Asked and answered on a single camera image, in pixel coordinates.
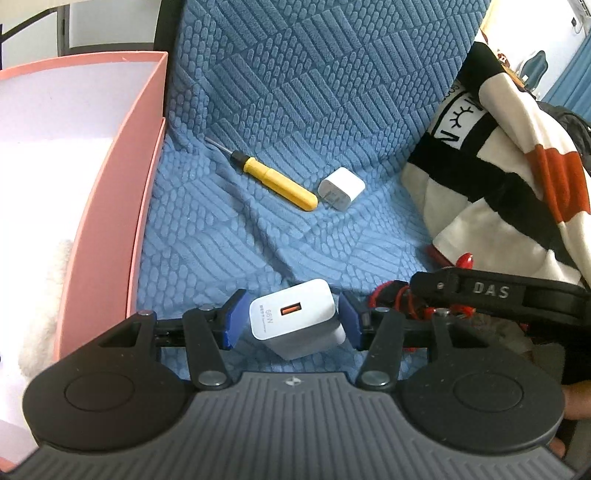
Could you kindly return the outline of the person's right hand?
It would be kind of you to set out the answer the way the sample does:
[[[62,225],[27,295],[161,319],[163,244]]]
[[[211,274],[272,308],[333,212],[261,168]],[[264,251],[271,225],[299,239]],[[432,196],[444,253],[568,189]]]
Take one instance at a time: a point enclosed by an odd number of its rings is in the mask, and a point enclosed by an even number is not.
[[[571,385],[563,385],[565,401],[564,418],[585,420],[591,417],[591,381],[585,380]]]

